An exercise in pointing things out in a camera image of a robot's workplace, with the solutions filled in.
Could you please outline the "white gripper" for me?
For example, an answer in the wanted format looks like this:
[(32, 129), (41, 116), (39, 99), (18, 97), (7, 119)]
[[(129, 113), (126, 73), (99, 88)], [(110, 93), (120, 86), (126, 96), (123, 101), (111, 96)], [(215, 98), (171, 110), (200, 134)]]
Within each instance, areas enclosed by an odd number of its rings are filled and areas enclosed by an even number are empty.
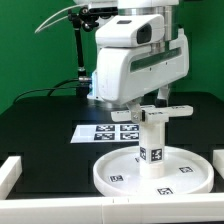
[(188, 70), (188, 40), (183, 28), (178, 30), (178, 38), (170, 41), (169, 49), (163, 53), (153, 54), (150, 45), (131, 49), (102, 48), (97, 59), (99, 95), (113, 104), (128, 102), (131, 121), (140, 123), (145, 120), (145, 112), (133, 99), (159, 89), (155, 105), (167, 107), (168, 84), (186, 76)]

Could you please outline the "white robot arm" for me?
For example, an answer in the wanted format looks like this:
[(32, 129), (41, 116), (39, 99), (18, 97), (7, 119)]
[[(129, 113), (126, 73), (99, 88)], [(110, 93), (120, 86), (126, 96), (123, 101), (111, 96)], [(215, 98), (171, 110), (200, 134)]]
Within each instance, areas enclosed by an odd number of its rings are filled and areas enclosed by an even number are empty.
[(188, 40), (175, 18), (180, 0), (73, 1), (83, 6), (84, 27), (97, 28), (96, 96), (144, 121), (141, 97), (157, 90), (165, 102), (169, 85), (189, 70)]

